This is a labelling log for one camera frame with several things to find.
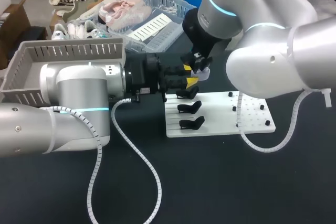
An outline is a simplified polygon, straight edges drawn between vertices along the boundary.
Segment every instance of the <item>white sneaker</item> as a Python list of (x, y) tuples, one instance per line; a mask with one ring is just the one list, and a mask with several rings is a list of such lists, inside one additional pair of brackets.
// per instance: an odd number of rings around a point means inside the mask
[(68, 34), (70, 39), (76, 39), (76, 26), (73, 23), (68, 24)]
[(77, 39), (84, 39), (85, 33), (84, 33), (84, 25), (76, 26), (76, 38)]
[(90, 20), (84, 24), (84, 38), (85, 39), (97, 39), (107, 38), (106, 33), (102, 30), (98, 30), (97, 26)]
[(70, 36), (63, 25), (56, 24), (51, 39), (70, 39)]

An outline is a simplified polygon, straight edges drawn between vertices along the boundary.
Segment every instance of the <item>white tray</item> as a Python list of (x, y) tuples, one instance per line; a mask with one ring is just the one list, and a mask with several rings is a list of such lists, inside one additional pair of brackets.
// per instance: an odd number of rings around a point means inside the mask
[[(239, 134), (237, 124), (237, 112), (232, 110), (237, 106), (238, 91), (233, 91), (233, 96), (229, 97), (229, 92), (199, 93), (193, 100), (177, 99), (176, 94), (167, 95), (165, 103), (166, 132), (168, 137), (187, 136), (214, 136)], [(192, 105), (196, 101), (201, 101), (202, 106), (199, 111), (192, 114), (178, 113), (179, 104)], [(199, 116), (204, 116), (205, 122), (199, 130), (181, 130), (180, 120), (194, 121)], [(274, 121), (268, 109), (265, 99), (258, 99), (243, 96), (242, 123), (245, 133), (271, 133), (275, 131)]]

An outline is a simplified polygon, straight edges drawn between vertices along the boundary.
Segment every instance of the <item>cable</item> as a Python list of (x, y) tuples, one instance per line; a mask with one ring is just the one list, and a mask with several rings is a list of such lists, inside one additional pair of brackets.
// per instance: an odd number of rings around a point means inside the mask
[(161, 182), (159, 179), (159, 176), (156, 172), (156, 170), (154, 169), (154, 167), (152, 166), (152, 164), (147, 160), (147, 158), (138, 150), (138, 148), (135, 147), (135, 145), (128, 139), (128, 137), (125, 135), (125, 133), (120, 129), (119, 125), (117, 124), (116, 121), (116, 117), (115, 117), (115, 110), (117, 109), (117, 107), (119, 105), (122, 105), (123, 103), (129, 103), (131, 102), (131, 99), (123, 99), (120, 100), (119, 102), (117, 102), (113, 108), (112, 108), (112, 112), (111, 112), (111, 116), (112, 116), (112, 121), (113, 124), (115, 126), (115, 128), (118, 130), (118, 132), (121, 134), (121, 136), (126, 140), (126, 142), (131, 146), (131, 148), (133, 150), (135, 150), (135, 152), (142, 158), (142, 160), (145, 161), (145, 163), (148, 165), (149, 169), (152, 171), (155, 180), (156, 180), (156, 184), (157, 184), (157, 201), (156, 201), (156, 205), (155, 208), (152, 212), (152, 214), (149, 216), (149, 218), (144, 222), (144, 224), (149, 224), (152, 222), (152, 220), (154, 219), (155, 215), (157, 214), (160, 204), (161, 204), (161, 198), (162, 198), (162, 188), (161, 188)]
[(282, 149), (291, 139), (293, 132), (295, 130), (295, 126), (296, 126), (296, 120), (298, 118), (298, 112), (299, 112), (299, 107), (301, 102), (303, 101), (304, 98), (306, 98), (309, 94), (311, 94), (312, 91), (304, 91), (302, 92), (299, 97), (297, 98), (297, 100), (294, 103), (294, 107), (293, 107), (293, 113), (292, 113), (292, 118), (290, 121), (290, 125), (289, 125), (289, 130), (287, 132), (286, 137), (284, 138), (284, 140), (282, 140), (282, 142), (280, 144), (278, 144), (275, 147), (272, 148), (261, 148), (255, 144), (253, 144), (245, 135), (243, 127), (242, 127), (242, 119), (241, 119), (241, 107), (242, 107), (242, 98), (243, 98), (243, 93), (239, 92), (239, 97), (238, 97), (238, 105), (237, 105), (237, 124), (238, 124), (238, 129), (240, 132), (241, 137), (243, 138), (243, 140), (245, 141), (245, 143), (247, 143), (252, 149), (255, 149), (258, 152), (264, 152), (264, 153), (271, 153), (271, 152), (277, 152), (278, 150)]
[(88, 208), (88, 213), (91, 219), (91, 222), (93, 224), (98, 224), (96, 218), (94, 217), (93, 214), (93, 210), (92, 210), (92, 190), (93, 190), (93, 185), (95, 183), (95, 179), (96, 176), (98, 174), (98, 170), (99, 170), (99, 166), (101, 163), (101, 158), (102, 158), (102, 146), (101, 146), (101, 142), (100, 142), (100, 137), (99, 134), (97, 133), (95, 127), (93, 127), (93, 125), (90, 123), (90, 121), (83, 116), (80, 112), (77, 112), (75, 110), (72, 110), (70, 108), (67, 107), (61, 107), (61, 106), (53, 106), (53, 107), (48, 107), (48, 108), (41, 108), (43, 110), (48, 110), (48, 109), (52, 109), (53, 111), (65, 111), (68, 112), (69, 114), (77, 117), (79, 120), (83, 121), (83, 123), (89, 128), (89, 130), (91, 131), (92, 135), (94, 136), (94, 139), (96, 139), (97, 141), (97, 160), (96, 160), (96, 164), (94, 166), (94, 170), (90, 179), (90, 184), (89, 184), (89, 188), (88, 188), (88, 194), (87, 194), (87, 208)]

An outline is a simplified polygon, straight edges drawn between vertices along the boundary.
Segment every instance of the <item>black end effector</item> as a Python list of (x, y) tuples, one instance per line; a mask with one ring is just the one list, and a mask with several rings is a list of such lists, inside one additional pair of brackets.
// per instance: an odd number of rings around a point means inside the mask
[(214, 45), (221, 41), (208, 34), (198, 21), (198, 9), (191, 9), (184, 17), (182, 27), (190, 41), (193, 43), (192, 53), (199, 52), (204, 58), (207, 58)]
[(181, 130), (195, 130), (197, 131), (205, 122), (204, 116), (200, 116), (195, 121), (180, 120)]
[(194, 72), (208, 67), (212, 59), (208, 58), (214, 45), (221, 41), (208, 34), (198, 21), (198, 9), (189, 10), (183, 20), (182, 27), (190, 41), (193, 43), (191, 52), (181, 57), (183, 63), (189, 65)]
[(177, 110), (179, 113), (196, 114), (201, 106), (202, 102), (197, 101), (193, 105), (180, 104), (177, 106)]
[(190, 90), (177, 90), (176, 95), (178, 96), (178, 99), (189, 99), (189, 100), (193, 100), (195, 98), (195, 96), (197, 95), (197, 93), (199, 92), (199, 87), (198, 86), (194, 86), (193, 88), (191, 88)]
[(125, 66), (126, 93), (132, 95), (132, 100), (140, 101), (142, 94), (160, 92), (162, 100), (166, 102), (165, 94), (168, 89), (185, 90), (188, 87), (187, 78), (168, 80), (166, 76), (190, 74), (191, 70), (185, 70), (183, 67), (162, 66), (156, 54), (139, 55)]

